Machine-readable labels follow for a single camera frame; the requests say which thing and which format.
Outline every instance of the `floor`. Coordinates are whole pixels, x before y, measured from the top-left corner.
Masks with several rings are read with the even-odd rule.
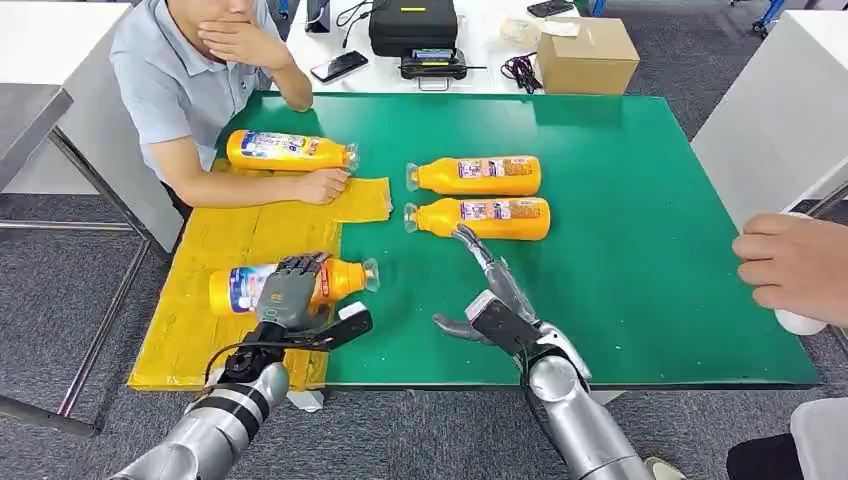
[[[720,0],[610,0],[642,63],[629,93],[659,95],[692,137],[760,40],[765,8]],[[0,217],[113,218],[97,198],[0,196]],[[0,232],[0,393],[55,409],[112,289],[132,236]],[[75,415],[105,425],[79,438],[0,419],[0,478],[98,479],[156,444],[190,394],[124,386],[167,265],[148,255]],[[609,408],[637,451],[692,479],[724,479],[734,444],[782,433],[800,403],[848,393],[830,333],[804,340],[826,386],[805,391],[631,392]],[[516,392],[336,392],[326,408],[275,412],[233,479],[562,479],[567,473]]]

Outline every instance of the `human hand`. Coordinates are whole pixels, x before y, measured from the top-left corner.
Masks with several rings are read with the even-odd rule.
[[[766,214],[743,231],[733,251],[758,304],[848,327],[848,227]]]
[[[254,23],[203,22],[198,36],[212,55],[221,60],[281,70],[294,64],[284,42],[265,33]]]
[[[297,178],[294,197],[303,203],[324,205],[344,191],[350,172],[340,168],[316,170]]]

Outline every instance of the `green table mat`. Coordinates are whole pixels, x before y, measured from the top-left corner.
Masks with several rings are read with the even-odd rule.
[[[375,258],[382,286],[362,300],[367,335],[333,352],[327,381],[352,385],[503,385],[518,372],[499,349],[442,334],[486,286],[455,240],[406,233],[407,162],[530,154],[552,208],[539,242],[487,241],[539,316],[565,332],[594,384],[817,382],[797,338],[736,277],[729,217],[668,109],[653,97],[317,94],[312,111],[255,94],[223,133],[252,128],[358,143],[356,175],[391,179],[392,218],[345,225],[342,257]]]

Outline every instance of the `white paper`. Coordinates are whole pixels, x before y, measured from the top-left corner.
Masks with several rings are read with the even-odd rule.
[[[545,22],[542,31],[556,37],[576,37],[580,33],[580,25],[572,22]]]

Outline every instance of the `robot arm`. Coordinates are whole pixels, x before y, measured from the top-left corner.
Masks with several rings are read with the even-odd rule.
[[[263,288],[256,329],[210,360],[211,366],[220,354],[237,347],[223,372],[207,379],[206,388],[159,445],[113,480],[225,478],[286,397],[289,379],[281,363],[285,350],[333,350],[371,329],[371,315],[359,302],[340,310],[338,321],[329,325],[326,312],[308,313],[315,275],[327,256],[300,255],[280,263]]]
[[[589,367],[568,337],[537,318],[506,262],[496,259],[474,232],[459,225],[453,236],[474,255],[489,289],[466,309],[465,326],[452,322],[447,329],[434,318],[436,325],[454,336],[497,345],[515,359],[522,386],[545,407],[551,441],[571,478],[653,480],[624,432],[589,394]]]

